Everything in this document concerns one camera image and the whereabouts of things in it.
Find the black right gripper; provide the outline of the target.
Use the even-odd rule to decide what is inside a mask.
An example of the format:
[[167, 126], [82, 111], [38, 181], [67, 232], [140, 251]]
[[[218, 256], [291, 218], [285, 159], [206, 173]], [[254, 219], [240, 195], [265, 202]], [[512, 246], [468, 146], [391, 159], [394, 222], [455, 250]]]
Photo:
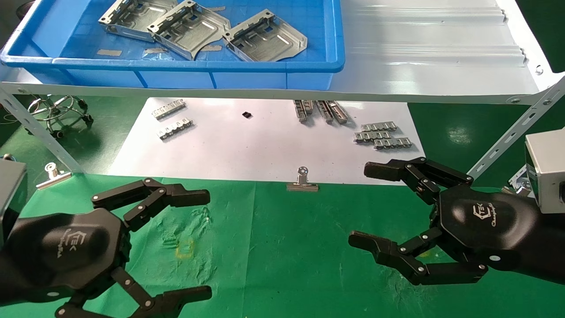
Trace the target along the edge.
[[[530, 197], [476, 191], [468, 187], [472, 176], [426, 157], [367, 162], [364, 175], [402, 181], [424, 203], [436, 203], [436, 227], [402, 244], [360, 231], [348, 237], [351, 247], [370, 252], [376, 264], [397, 270], [411, 284], [474, 284], [488, 266], [564, 283], [563, 214], [542, 213]], [[447, 189], [441, 192], [441, 186]], [[418, 260], [434, 247], [456, 261]]]

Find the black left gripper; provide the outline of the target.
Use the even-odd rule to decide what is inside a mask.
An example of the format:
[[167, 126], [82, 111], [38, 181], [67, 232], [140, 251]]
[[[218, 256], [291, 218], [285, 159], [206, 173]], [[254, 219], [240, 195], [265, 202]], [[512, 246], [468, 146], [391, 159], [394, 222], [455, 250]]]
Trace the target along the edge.
[[[56, 310], [56, 318], [107, 318], [83, 306], [118, 283], [139, 305], [130, 318], [177, 318], [186, 304], [210, 299], [211, 287], [150, 296], [124, 269], [132, 247], [129, 231], [141, 229], [167, 207], [210, 201], [208, 190], [146, 178], [93, 195], [97, 209], [89, 213], [20, 217], [1, 248], [1, 305], [71, 297]], [[136, 206], [123, 221], [110, 212], [130, 204]]]

